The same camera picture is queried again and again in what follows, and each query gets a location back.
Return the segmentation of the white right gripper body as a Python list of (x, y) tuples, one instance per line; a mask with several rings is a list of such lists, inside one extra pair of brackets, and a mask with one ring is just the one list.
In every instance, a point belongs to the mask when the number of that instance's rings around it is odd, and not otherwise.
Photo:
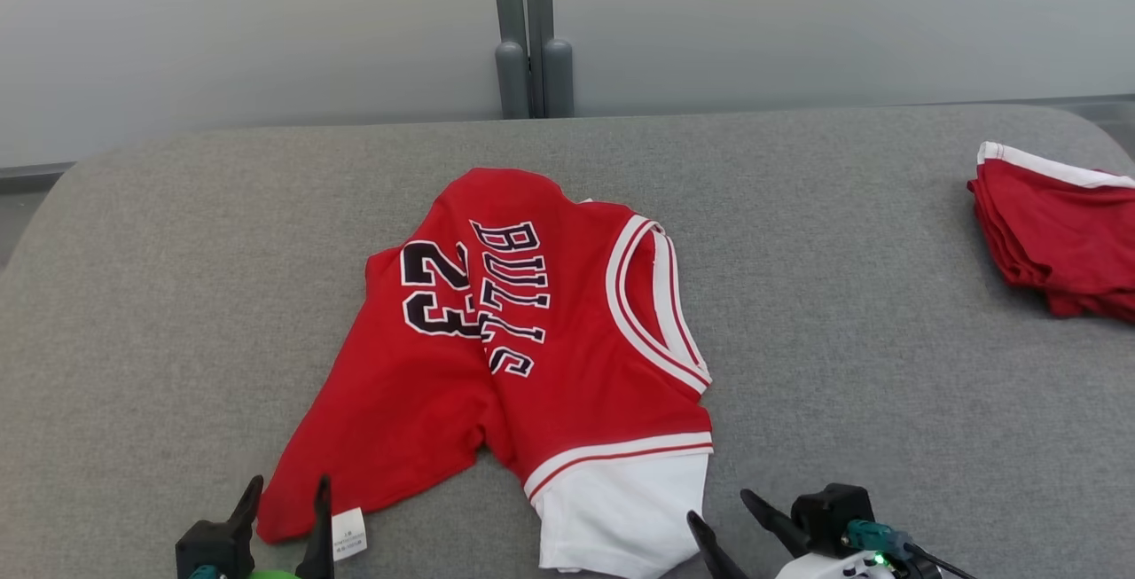
[(775, 579), (896, 578), (896, 570), (876, 551), (858, 551), (846, 559), (808, 553), (792, 559)]

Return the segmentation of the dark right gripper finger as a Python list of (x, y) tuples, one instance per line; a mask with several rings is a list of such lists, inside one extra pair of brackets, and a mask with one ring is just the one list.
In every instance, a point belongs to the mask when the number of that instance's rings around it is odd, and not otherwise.
[(789, 515), (771, 506), (770, 502), (760, 498), (751, 489), (740, 490), (740, 498), (758, 525), (774, 535), (792, 559), (801, 559), (810, 553), (808, 534)]
[(748, 574), (731, 559), (718, 543), (715, 530), (696, 511), (686, 514), (686, 525), (693, 535), (701, 559), (712, 578), (748, 579)]

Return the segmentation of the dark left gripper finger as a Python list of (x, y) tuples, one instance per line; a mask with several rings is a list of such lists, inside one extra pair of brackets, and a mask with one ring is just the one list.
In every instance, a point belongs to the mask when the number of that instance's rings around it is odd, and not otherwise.
[(258, 510), (264, 487), (263, 475), (255, 475), (239, 495), (239, 501), (228, 519), (234, 532), (251, 532), (258, 519)]
[(335, 578), (335, 559), (333, 559), (333, 482), (329, 475), (323, 475), (317, 484), (316, 525), (309, 532), (306, 549), (294, 574), (300, 579)]

